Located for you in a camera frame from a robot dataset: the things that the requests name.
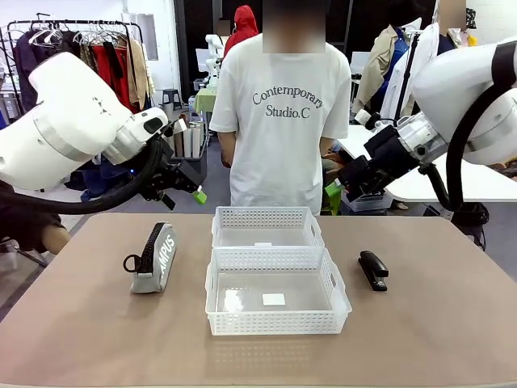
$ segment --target red hoodie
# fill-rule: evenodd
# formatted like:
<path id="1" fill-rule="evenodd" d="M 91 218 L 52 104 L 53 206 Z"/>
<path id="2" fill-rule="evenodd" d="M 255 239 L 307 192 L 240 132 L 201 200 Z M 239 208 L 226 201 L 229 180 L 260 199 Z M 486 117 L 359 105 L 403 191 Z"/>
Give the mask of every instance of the red hoodie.
<path id="1" fill-rule="evenodd" d="M 226 42 L 225 57 L 235 44 L 259 34 L 255 16 L 249 6 L 240 6 L 237 8 L 235 11 L 235 24 L 237 25 L 237 30 L 231 35 L 228 42 Z"/>

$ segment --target white t-shirt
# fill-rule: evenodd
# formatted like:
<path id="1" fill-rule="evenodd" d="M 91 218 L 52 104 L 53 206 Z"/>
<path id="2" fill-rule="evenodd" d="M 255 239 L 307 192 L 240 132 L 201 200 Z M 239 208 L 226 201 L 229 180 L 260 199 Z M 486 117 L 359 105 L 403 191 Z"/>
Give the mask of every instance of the white t-shirt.
<path id="1" fill-rule="evenodd" d="M 223 62 L 210 129 L 237 132 L 232 206 L 322 209 L 321 137 L 347 136 L 351 72 L 325 53 L 263 53 L 263 36 L 236 45 Z"/>

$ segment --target green table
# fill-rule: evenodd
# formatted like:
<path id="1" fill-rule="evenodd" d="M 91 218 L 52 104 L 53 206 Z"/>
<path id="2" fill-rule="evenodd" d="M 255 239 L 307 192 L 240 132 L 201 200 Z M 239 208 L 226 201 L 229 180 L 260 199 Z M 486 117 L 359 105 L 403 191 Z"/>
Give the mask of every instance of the green table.
<path id="1" fill-rule="evenodd" d="M 201 112 L 213 112 L 213 106 L 216 103 L 217 90 L 201 89 L 195 96 L 195 111 L 198 115 Z"/>

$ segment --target white sticker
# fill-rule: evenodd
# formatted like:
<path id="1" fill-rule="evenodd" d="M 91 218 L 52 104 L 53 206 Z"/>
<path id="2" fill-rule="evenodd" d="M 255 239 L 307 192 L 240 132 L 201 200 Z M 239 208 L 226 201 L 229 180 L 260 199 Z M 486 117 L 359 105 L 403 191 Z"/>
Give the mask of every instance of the white sticker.
<path id="1" fill-rule="evenodd" d="M 262 301 L 265 306 L 285 306 L 285 296 L 282 293 L 263 293 Z"/>

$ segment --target black stapler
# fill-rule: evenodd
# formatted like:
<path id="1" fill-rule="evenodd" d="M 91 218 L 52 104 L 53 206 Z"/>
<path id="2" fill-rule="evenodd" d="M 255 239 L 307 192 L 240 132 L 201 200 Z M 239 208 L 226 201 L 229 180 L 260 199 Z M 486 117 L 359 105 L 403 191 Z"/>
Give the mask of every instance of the black stapler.
<path id="1" fill-rule="evenodd" d="M 385 264 L 370 251 L 362 251 L 359 264 L 363 268 L 364 275 L 374 291 L 387 291 L 385 278 L 389 276 L 389 271 Z"/>

